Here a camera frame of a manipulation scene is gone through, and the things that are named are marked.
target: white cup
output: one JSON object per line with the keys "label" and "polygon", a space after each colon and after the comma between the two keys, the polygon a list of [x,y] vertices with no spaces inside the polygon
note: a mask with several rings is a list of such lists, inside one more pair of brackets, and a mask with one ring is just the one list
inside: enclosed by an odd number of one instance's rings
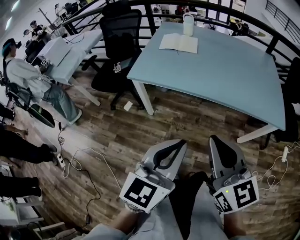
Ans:
{"label": "white cup", "polygon": [[190,13],[183,15],[183,34],[192,36],[194,31],[194,17]]}

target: metal railing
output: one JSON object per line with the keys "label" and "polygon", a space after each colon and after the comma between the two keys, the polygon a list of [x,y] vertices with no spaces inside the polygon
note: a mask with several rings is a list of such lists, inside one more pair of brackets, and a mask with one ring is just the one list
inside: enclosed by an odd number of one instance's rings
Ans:
{"label": "metal railing", "polygon": [[[148,22],[149,22],[149,26],[141,26],[141,29],[150,29],[151,31],[151,35],[153,36],[154,33],[156,32],[156,29],[158,29],[159,27],[155,25],[154,22],[154,17],[165,17],[165,18],[181,18],[181,15],[166,15],[166,14],[153,14],[152,9],[151,9],[151,4],[157,5],[157,4],[170,4],[170,5],[186,5],[187,2],[184,0],[130,0],[129,1],[129,5],[130,6],[144,6],[145,10],[146,10],[146,14],[142,15],[142,17],[147,17],[148,18]],[[239,12],[237,10],[234,10],[232,8],[229,7],[224,7],[218,4],[213,4],[213,3],[209,3],[209,2],[205,2],[205,1],[198,1],[198,0],[190,0],[188,2],[189,6],[193,6],[193,7],[199,7],[199,8],[204,8],[206,10],[215,10],[217,12],[220,13],[225,13],[228,14],[229,16],[233,16],[236,17],[238,19],[241,19],[244,22],[250,23],[260,29],[262,29],[263,31],[269,33],[270,35],[272,35],[272,40],[271,42],[268,44],[264,41],[262,41],[261,39],[252,36],[250,34],[244,33],[244,36],[247,36],[251,39],[254,39],[255,41],[263,44],[264,46],[267,47],[266,49],[266,53],[268,54],[272,54],[272,52],[276,52],[278,53],[280,56],[282,56],[283,58],[285,58],[288,62],[292,62],[292,59],[290,59],[289,57],[287,57],[285,54],[283,54],[282,52],[280,52],[278,49],[275,48],[276,44],[278,41],[282,42],[284,45],[286,45],[288,48],[290,48],[293,52],[296,53],[296,55],[298,55],[300,57],[300,49],[297,48],[290,40],[288,40],[286,37],[284,37],[283,35],[281,35],[279,32],[277,32],[276,30],[274,30],[273,28],[269,27],[268,25],[264,24],[263,22],[247,15],[244,14],[242,12]],[[93,9],[87,13],[84,13],[82,15],[79,16],[75,16],[72,17],[71,19],[65,21],[63,23],[63,25],[66,27],[66,29],[68,30],[70,35],[73,34],[77,34],[78,31],[77,29],[72,25],[73,22],[81,20],[85,17],[91,16],[91,15],[98,15],[102,13],[102,9],[103,7],[99,7],[96,9]],[[204,17],[195,17],[194,18],[195,21],[199,21],[199,22],[204,22],[204,23],[209,23],[209,24],[213,24],[213,25],[217,25],[217,26],[221,26],[230,30],[233,30],[235,32],[241,32],[241,30],[236,30],[234,28],[232,28],[231,26],[229,26],[228,24],[224,23],[224,22],[218,22],[218,21],[214,21],[211,19],[207,19]],[[87,24],[85,26],[80,27],[80,29],[84,29],[85,27],[88,26],[92,26],[94,25],[94,28],[99,24],[99,22],[97,23],[90,23]],[[139,39],[151,39],[151,37],[143,37],[140,36]],[[105,45],[101,45],[101,46],[95,46],[94,48],[105,48]],[[286,70],[288,68],[288,66],[282,66],[278,63],[276,63],[277,67],[279,68],[278,72],[281,73],[280,71],[282,70]]]}
{"label": "metal railing", "polygon": [[267,0],[266,10],[284,27],[295,43],[300,44],[300,29],[296,24],[278,7]]}

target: open notebook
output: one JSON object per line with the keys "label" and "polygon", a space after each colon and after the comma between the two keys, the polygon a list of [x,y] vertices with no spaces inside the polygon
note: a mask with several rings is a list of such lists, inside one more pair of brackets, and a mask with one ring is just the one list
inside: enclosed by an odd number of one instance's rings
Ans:
{"label": "open notebook", "polygon": [[178,33],[165,34],[159,49],[174,49],[177,51],[198,53],[198,39]]}

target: small white box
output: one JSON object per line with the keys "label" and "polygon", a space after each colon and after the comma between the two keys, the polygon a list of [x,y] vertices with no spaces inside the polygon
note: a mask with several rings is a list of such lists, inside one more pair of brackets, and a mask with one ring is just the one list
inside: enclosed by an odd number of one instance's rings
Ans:
{"label": "small white box", "polygon": [[68,45],[62,37],[58,37],[49,41],[39,52],[38,56],[43,56],[50,61],[50,64],[57,67],[70,49],[71,46]]}

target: black pants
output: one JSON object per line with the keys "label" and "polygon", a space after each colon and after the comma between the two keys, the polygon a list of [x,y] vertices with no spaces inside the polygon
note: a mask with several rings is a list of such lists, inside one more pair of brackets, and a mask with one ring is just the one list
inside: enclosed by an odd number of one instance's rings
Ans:
{"label": "black pants", "polygon": [[14,120],[14,112],[0,104],[0,116]]}
{"label": "black pants", "polygon": [[197,172],[190,178],[173,181],[176,188],[170,193],[169,199],[184,240],[189,237],[195,198],[204,181],[209,181],[205,172]]}
{"label": "black pants", "polygon": [[46,144],[37,147],[19,135],[6,130],[1,130],[0,136],[0,156],[17,158],[36,164],[51,162],[53,160],[54,155],[50,152],[50,148]]}
{"label": "black pants", "polygon": [[0,173],[0,196],[3,197],[25,197],[41,196],[41,189],[38,187],[38,178],[16,178],[6,177]]}

